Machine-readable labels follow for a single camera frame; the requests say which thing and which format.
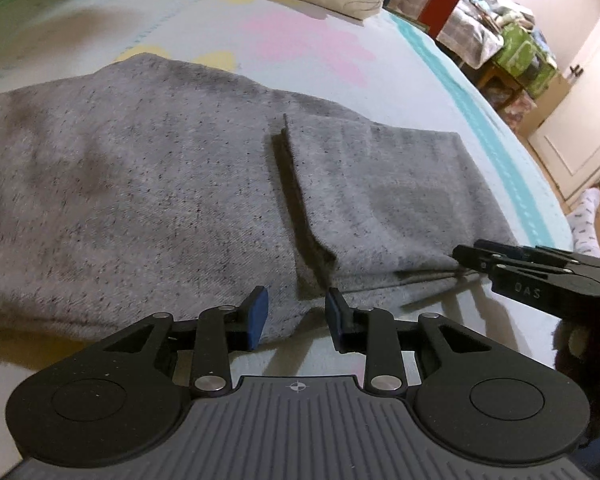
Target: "ribbed surface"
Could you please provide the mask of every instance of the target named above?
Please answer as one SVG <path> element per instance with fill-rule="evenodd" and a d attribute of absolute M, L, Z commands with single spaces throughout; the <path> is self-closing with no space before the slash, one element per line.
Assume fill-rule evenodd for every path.
<path fill-rule="evenodd" d="M 351 378 L 245 378 L 193 405 L 161 446 L 123 464 L 70 470 L 27 460 L 8 480 L 584 480 L 566 459 L 494 468 L 430 441 L 402 403 L 371 397 Z"/>

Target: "white crosshair mark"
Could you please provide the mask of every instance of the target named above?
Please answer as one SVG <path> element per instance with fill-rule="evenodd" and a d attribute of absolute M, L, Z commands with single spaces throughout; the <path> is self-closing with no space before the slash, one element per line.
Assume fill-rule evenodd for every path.
<path fill-rule="evenodd" d="M 306 389 L 306 384 L 296 381 L 291 386 L 289 386 L 296 394 L 299 394 L 302 390 Z"/>

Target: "gray garment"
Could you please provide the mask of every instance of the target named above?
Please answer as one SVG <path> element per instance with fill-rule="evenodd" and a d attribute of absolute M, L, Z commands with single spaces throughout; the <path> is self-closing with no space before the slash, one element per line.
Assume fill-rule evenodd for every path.
<path fill-rule="evenodd" d="M 311 272 L 273 141 L 285 113 L 366 122 L 147 54 L 1 94 L 0 325 L 99 338 L 152 312 L 190 319 L 237 304 L 265 285 L 265 339 L 291 333 L 324 300 L 298 279 Z M 455 283 L 346 297 L 395 310 Z"/>
<path fill-rule="evenodd" d="M 458 134 L 293 112 L 285 138 L 328 285 L 449 277 L 456 245 L 516 243 Z"/>

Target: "bed sheet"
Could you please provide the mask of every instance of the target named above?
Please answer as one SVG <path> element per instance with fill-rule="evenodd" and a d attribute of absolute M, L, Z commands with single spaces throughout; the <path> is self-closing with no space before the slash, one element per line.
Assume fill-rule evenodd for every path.
<path fill-rule="evenodd" d="M 358 22 L 295 0 L 0 0 L 0 92 L 141 52 L 330 99 L 381 123 L 458 132 L 520 243 L 571 248 L 558 203 L 515 136 L 427 36 L 387 12 Z M 557 320 L 492 296 L 485 283 L 398 314 L 416 319 L 424 310 L 553 363 Z M 8 393 L 31 370 L 75 349 L 38 340 L 0 331 L 0 474 L 18 459 L 3 419 Z M 233 372 L 360 376 L 363 358 L 336 354 L 320 328 L 237 356 Z"/>

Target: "circular cap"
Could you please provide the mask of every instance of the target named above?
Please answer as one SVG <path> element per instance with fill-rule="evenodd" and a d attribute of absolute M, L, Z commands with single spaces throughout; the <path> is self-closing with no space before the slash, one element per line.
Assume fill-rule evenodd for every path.
<path fill-rule="evenodd" d="M 483 381 L 472 388 L 470 398 L 476 409 L 499 420 L 531 418 L 544 406 L 540 390 L 517 379 Z"/>
<path fill-rule="evenodd" d="M 102 379 L 81 379 L 59 388 L 52 399 L 58 415 L 76 422 L 102 420 L 125 403 L 122 386 Z"/>
<path fill-rule="evenodd" d="M 205 375 L 197 378 L 194 386 L 203 392 L 217 392 L 226 386 L 226 381 L 216 375 Z"/>
<path fill-rule="evenodd" d="M 400 388 L 400 386 L 402 386 L 402 381 L 392 375 L 378 375 L 371 379 L 371 385 L 376 390 L 392 392 Z"/>

